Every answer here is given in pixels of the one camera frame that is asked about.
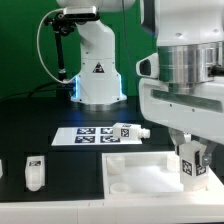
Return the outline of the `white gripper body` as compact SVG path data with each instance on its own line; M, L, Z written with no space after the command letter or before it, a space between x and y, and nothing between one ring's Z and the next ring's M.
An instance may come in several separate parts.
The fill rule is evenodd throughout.
M146 120L224 144L224 77L198 84L193 95L172 94L166 84L142 78L139 97Z

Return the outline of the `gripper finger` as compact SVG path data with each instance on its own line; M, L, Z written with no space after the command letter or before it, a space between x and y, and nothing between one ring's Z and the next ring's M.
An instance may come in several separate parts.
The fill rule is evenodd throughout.
M180 131L180 130L176 130L173 128L169 128L168 129L169 135L171 137L171 140L175 146L175 153L179 154L179 147L182 144L185 144L187 142L191 141L191 135L189 133Z
M204 138L200 138L199 142L203 145L203 148L200 150L200 165L209 166L212 162L212 153L217 143Z

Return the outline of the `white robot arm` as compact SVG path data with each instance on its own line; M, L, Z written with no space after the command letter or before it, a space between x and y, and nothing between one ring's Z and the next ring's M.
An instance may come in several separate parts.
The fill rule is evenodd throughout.
M135 1L141 25L157 45L156 53L136 65L141 112L169 127L178 144L185 132L198 136L202 147L193 161L207 166L215 146L224 144L224 0L57 0L81 36L81 71L72 99L91 106L122 97L115 36L99 14Z

